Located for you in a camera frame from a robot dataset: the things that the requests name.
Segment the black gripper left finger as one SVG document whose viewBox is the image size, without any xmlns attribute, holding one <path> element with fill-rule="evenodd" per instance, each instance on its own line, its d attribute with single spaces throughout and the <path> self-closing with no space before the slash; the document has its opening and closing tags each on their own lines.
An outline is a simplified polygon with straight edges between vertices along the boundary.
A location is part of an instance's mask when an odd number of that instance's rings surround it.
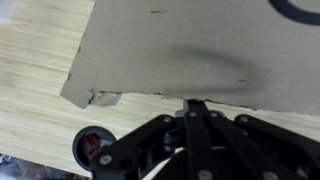
<svg viewBox="0 0 320 180">
<path fill-rule="evenodd" d="M 93 180 L 141 180 L 173 155 L 164 139 L 176 127 L 175 118 L 159 115 L 103 148 L 90 161 Z"/>
</svg>

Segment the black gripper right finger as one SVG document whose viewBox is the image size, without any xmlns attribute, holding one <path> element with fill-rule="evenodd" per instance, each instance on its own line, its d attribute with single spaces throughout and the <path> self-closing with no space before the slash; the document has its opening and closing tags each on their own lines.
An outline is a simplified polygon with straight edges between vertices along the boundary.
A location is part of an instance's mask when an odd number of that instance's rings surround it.
<svg viewBox="0 0 320 180">
<path fill-rule="evenodd" d="M 229 120 L 210 111 L 206 118 L 256 180 L 320 180 L 317 141 L 250 115 Z"/>
</svg>

